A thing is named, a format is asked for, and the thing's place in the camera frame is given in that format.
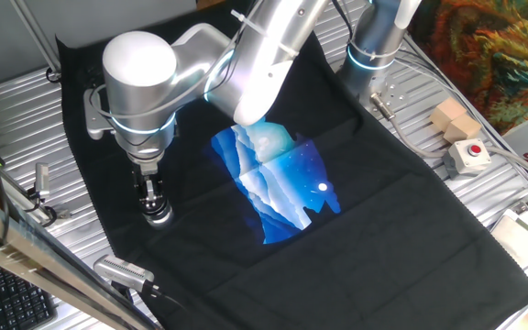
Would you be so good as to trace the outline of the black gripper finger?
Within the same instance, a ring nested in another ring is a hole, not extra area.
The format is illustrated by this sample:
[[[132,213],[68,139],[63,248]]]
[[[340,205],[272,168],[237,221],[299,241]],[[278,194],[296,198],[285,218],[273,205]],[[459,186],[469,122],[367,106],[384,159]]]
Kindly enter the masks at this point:
[[[159,210],[166,205],[166,197],[163,193],[160,179],[153,178],[149,180],[149,201],[149,208],[152,210]]]
[[[148,200],[148,188],[145,181],[136,181],[135,190],[138,199],[138,205],[141,210],[148,210],[150,207],[150,201]]]

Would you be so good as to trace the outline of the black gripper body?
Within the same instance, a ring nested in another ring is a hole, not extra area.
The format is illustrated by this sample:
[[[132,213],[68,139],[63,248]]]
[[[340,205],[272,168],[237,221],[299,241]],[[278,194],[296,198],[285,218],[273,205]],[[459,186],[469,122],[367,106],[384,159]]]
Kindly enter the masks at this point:
[[[147,180],[159,182],[162,179],[158,159],[131,159],[133,163],[134,183]]]

